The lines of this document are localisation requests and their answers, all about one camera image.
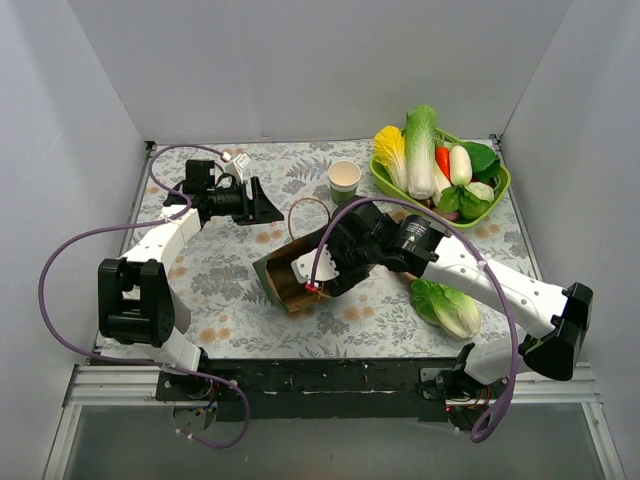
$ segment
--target fake vegetable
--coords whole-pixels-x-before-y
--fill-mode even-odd
[[[453,212],[453,213],[444,213],[442,210],[440,210],[438,207],[435,207],[433,209],[434,213],[437,213],[438,215],[440,215],[442,218],[446,218],[447,220],[449,220],[450,222],[457,222],[460,219],[460,214],[458,212]]]
[[[444,213],[453,213],[456,210],[460,212],[462,217],[467,220],[475,220],[484,212],[486,212],[490,207],[492,201],[483,200],[479,198],[474,192],[474,189],[479,187],[471,187],[471,190],[468,188],[471,185],[483,185],[481,183],[471,183],[465,187],[457,187],[455,185],[445,188],[442,191],[442,197],[440,198],[440,203],[438,204],[438,208],[440,211]],[[488,192],[484,191],[482,188],[483,195],[488,196]]]
[[[478,198],[476,194],[467,188],[459,188],[458,193],[460,196],[458,211],[464,218],[475,220],[491,207],[491,202]]]
[[[486,185],[486,184],[480,183],[480,182],[476,182],[476,183],[470,183],[469,185],[465,186],[464,188],[466,188],[467,191],[473,193],[480,200],[486,200],[487,202],[493,202],[493,199],[494,199],[493,188],[491,188],[489,185]]]
[[[433,196],[431,197],[431,199],[433,200],[434,205],[437,207],[440,203],[443,190],[449,188],[451,186],[451,183],[449,183],[449,180],[447,180],[447,177],[445,177],[444,173],[442,173],[442,170],[440,170],[440,167],[437,163],[433,166],[433,169],[435,171],[434,178],[436,181],[436,190],[435,192],[433,192]]]
[[[473,175],[478,180],[487,183],[498,174],[500,159],[491,147],[475,142],[465,142],[462,146],[469,154]]]
[[[447,177],[447,180],[451,181],[451,173],[449,166],[449,149],[447,147],[436,148],[436,163]]]
[[[471,181],[471,159],[464,147],[456,145],[451,149],[449,164],[453,185],[467,185]]]
[[[407,191],[407,159],[404,137],[398,127],[384,127],[373,139],[373,149],[378,162],[389,172],[393,184]]]
[[[411,284],[411,305],[424,321],[442,327],[458,340],[468,340],[480,331],[480,312],[473,298],[428,280]]]
[[[407,115],[405,142],[409,195],[424,200],[435,191],[436,111],[421,105]]]

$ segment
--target floral tablecloth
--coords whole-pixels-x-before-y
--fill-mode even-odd
[[[491,146],[488,140],[482,141]],[[332,161],[352,160],[363,172],[358,193],[379,193],[368,162],[372,140],[217,145],[253,159],[250,175],[285,214],[301,196],[315,196],[333,209],[327,169]],[[154,172],[174,185],[184,176],[185,161],[208,158],[183,148],[156,162]],[[163,192],[149,181],[138,221],[157,218]],[[293,213],[294,234],[303,235],[326,222],[320,205],[302,202]],[[144,230],[137,231],[138,241]],[[467,231],[478,248],[527,275],[533,268],[509,195],[481,225]],[[421,320],[409,304],[409,285],[384,267],[340,298],[287,314],[272,306],[252,262],[290,241],[286,223],[239,227],[230,218],[213,218],[194,237],[169,272],[173,289],[191,309],[187,338],[213,358],[415,357],[455,356],[463,343]],[[507,333],[503,315],[479,305],[482,329],[473,340],[482,344]],[[101,339],[102,352],[140,357],[131,347]]]

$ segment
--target green basket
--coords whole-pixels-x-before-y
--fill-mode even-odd
[[[440,145],[442,145],[444,142],[460,143],[460,139],[454,137],[450,133],[447,133],[441,129],[437,129],[437,130],[438,130],[438,137],[439,137],[438,143]],[[424,207],[422,203],[420,203],[417,200],[414,200],[409,195],[402,192],[401,190],[398,190],[395,187],[395,185],[393,185],[393,183],[391,182],[391,177],[389,177],[389,173],[387,172],[386,168],[384,168],[380,163],[376,161],[375,155],[371,157],[371,162],[369,163],[369,166],[371,168],[371,171],[373,172],[373,177],[375,179],[376,186],[382,191],[382,193],[384,193],[389,197],[400,198],[402,200],[407,200],[411,203],[415,203],[416,205],[420,205],[421,207]],[[507,190],[509,189],[509,185],[511,185],[511,174],[509,173],[509,170],[507,170],[504,167],[504,165],[500,164],[500,171],[498,172],[498,175],[494,177],[494,182],[496,184],[496,186],[494,187],[495,198],[493,199],[493,203],[487,209],[486,212],[484,212],[475,220],[461,219],[458,222],[449,222],[449,223],[456,228],[462,228],[462,229],[471,228],[477,223],[481,222],[482,219],[484,219],[487,215],[489,215],[489,212],[491,212],[495,208],[495,206],[500,202],[500,200],[502,200],[502,197],[504,197],[505,193],[507,193]]]

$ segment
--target yellow vegetable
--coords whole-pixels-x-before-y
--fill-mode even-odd
[[[376,160],[387,169],[393,184],[407,191],[407,159],[404,152],[404,137],[398,127],[386,126],[373,139]]]

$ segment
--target white wall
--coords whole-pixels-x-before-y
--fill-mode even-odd
[[[543,273],[595,291],[586,357],[640,478],[640,3],[574,0],[504,134]]]
[[[144,144],[64,0],[0,0],[0,478],[42,475],[74,362],[45,329],[40,268],[73,234],[122,222]],[[97,331],[96,269],[121,236],[72,247],[47,299],[68,339]]]
[[[69,0],[148,140],[504,131],[570,0]]]

